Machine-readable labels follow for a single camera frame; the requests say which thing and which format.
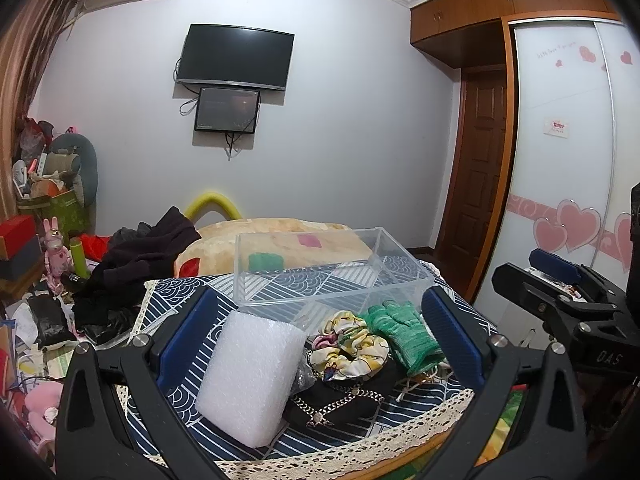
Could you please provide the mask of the white foam block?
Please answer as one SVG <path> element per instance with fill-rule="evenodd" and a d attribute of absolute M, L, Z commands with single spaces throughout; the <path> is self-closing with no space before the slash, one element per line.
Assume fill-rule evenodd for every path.
<path fill-rule="evenodd" d="M 195 407 L 249 448 L 269 444 L 303 356 L 305 333 L 292 324 L 238 311 L 222 326 Z"/>

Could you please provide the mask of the green knit glove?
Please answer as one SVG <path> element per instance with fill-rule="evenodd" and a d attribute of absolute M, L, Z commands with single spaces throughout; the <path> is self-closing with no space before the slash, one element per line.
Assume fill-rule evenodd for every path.
<path fill-rule="evenodd" d="M 387 300 L 368 307 L 364 316 L 371 333 L 383 337 L 408 377 L 429 372 L 445 355 L 411 302 Z"/>

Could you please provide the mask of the black chain-trimmed bag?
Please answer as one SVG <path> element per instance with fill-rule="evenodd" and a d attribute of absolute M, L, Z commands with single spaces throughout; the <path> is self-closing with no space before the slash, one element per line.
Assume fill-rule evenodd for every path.
<path fill-rule="evenodd" d="M 288 399 L 283 419 L 296 428 L 340 428 L 372 416 L 390 396 L 404 370 L 389 359 L 382 370 L 365 380 L 317 380 Z"/>

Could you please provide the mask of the floral yellow scrunchie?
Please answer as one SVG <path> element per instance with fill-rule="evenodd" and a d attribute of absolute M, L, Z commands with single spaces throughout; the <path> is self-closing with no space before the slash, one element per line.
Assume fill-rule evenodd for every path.
<path fill-rule="evenodd" d="M 368 380 L 387 363 L 390 345 L 364 318 L 338 311 L 309 339 L 307 361 L 322 382 Z"/>

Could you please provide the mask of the clear plastic storage box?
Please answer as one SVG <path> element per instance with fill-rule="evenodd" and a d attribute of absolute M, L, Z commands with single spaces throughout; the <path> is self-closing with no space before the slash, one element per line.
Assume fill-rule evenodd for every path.
<path fill-rule="evenodd" d="M 420 306 L 434 274 L 382 228 L 353 230 L 372 249 L 366 260 L 282 269 L 273 256 L 255 272 L 234 271 L 239 310 L 294 324 L 311 334 L 337 311 L 358 316 L 392 300 Z"/>

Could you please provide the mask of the pink plush toy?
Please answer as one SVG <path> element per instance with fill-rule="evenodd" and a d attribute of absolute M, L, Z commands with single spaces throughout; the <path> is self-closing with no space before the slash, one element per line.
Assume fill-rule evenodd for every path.
<path fill-rule="evenodd" d="M 25 398 L 27 421 L 35 434 L 35 450 L 42 454 L 55 440 L 63 385 L 51 380 L 35 386 Z"/>

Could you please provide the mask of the black clothes pile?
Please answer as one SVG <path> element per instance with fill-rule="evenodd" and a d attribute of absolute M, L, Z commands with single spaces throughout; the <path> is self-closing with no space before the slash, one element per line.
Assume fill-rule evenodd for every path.
<path fill-rule="evenodd" d="M 144 284 L 173 276 L 178 255 L 199 239 L 192 221 L 172 206 L 145 234 L 115 244 L 73 293 L 76 330 L 96 341 L 129 330 Z"/>

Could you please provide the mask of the brown wooden door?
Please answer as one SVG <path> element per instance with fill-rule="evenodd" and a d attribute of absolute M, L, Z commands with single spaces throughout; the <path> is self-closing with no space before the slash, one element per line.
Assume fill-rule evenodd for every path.
<path fill-rule="evenodd" d="M 462 72 L 460 113 L 448 194 L 435 248 L 449 285 L 465 295 L 494 210 L 506 131 L 506 68 Z"/>

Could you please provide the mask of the pink bunny doll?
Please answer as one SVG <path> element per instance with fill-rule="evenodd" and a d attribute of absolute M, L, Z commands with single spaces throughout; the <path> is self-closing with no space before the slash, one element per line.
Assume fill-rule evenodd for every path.
<path fill-rule="evenodd" d="M 62 275 L 73 270 L 70 250 L 64 245 L 64 236 L 58 227 L 58 218 L 44 219 L 44 267 L 50 291 L 61 295 L 63 291 Z"/>

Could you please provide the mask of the blue patterned tablecloth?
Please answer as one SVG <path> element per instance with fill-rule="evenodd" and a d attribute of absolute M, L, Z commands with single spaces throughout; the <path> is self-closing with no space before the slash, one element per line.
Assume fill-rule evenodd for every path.
<path fill-rule="evenodd" d="M 396 356 L 369 378 L 324 380 L 311 341 L 332 318 L 370 307 L 419 307 L 442 284 L 429 263 L 387 257 L 233 275 L 149 281 L 135 334 L 157 334 L 202 307 L 198 334 L 164 397 L 205 455 L 232 479 L 335 479 L 448 431 L 472 391 L 441 366 L 409 378 Z"/>

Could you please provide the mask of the green cardboard box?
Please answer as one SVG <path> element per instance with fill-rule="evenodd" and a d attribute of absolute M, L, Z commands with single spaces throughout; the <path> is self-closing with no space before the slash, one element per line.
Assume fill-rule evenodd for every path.
<path fill-rule="evenodd" d="M 44 233 L 44 219 L 58 218 L 58 229 L 65 244 L 71 237 L 88 232 L 91 226 L 89 209 L 81 206 L 74 191 L 54 197 L 23 198 L 17 201 L 17 209 L 20 214 L 34 217 L 39 235 Z"/>

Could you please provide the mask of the red box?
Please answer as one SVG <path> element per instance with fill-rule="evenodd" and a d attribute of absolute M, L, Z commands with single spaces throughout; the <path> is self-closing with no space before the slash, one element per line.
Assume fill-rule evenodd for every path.
<path fill-rule="evenodd" d="M 22 214 L 0 224 L 0 259 L 8 261 L 36 235 L 33 216 Z"/>

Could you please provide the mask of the beige floral quilt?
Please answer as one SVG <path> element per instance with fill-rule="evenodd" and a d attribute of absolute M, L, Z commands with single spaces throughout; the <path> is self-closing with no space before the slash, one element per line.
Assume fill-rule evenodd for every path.
<path fill-rule="evenodd" d="M 273 256 L 280 268 L 366 260 L 372 249 L 358 233 L 338 223 L 290 218 L 223 221 L 198 229 L 201 238 L 178 255 L 177 278 L 255 272 Z"/>

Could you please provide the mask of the yellow curved pool noodle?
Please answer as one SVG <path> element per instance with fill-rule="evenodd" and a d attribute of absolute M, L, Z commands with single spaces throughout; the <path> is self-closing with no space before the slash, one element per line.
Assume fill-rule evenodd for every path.
<path fill-rule="evenodd" d="M 238 207 L 227 196 L 214 191 L 206 191 L 196 196 L 182 213 L 195 223 L 203 214 L 213 209 L 222 214 L 227 220 L 239 220 L 242 218 Z"/>

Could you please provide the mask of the grey neck pillow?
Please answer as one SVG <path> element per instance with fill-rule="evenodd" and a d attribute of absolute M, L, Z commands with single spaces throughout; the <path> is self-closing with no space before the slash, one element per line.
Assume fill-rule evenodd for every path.
<path fill-rule="evenodd" d="M 66 132 L 53 140 L 52 150 L 55 153 L 66 151 L 78 156 L 79 165 L 74 170 L 82 191 L 78 202 L 84 207 L 92 206 L 96 202 L 98 190 L 98 159 L 93 144 L 80 133 Z"/>

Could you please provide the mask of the wooden overhead cabinet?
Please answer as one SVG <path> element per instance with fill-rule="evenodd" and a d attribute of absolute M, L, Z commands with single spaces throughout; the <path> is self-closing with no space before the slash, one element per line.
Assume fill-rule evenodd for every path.
<path fill-rule="evenodd" d="M 411 9 L 410 44 L 451 68 L 506 62 L 509 18 L 612 18 L 608 0 L 431 0 Z"/>

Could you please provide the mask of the striped brown curtain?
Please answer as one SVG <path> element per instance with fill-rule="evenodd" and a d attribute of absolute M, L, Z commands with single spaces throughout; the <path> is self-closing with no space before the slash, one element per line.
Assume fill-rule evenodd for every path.
<path fill-rule="evenodd" d="M 44 69 L 80 0 L 26 0 L 1 35 L 1 219 L 16 214 L 11 168 Z"/>

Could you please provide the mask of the small wall monitor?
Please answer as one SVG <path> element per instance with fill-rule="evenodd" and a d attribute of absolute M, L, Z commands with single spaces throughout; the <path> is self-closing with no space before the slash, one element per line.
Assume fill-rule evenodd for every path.
<path fill-rule="evenodd" d="M 194 130 L 253 134 L 259 105 L 260 92 L 257 90 L 203 87 L 198 95 Z"/>

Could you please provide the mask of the large wall television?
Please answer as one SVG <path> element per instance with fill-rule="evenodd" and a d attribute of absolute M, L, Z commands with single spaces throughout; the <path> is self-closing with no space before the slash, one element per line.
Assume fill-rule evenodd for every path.
<path fill-rule="evenodd" d="M 270 29 L 191 24 L 176 81 L 283 91 L 294 39 L 293 34 Z"/>

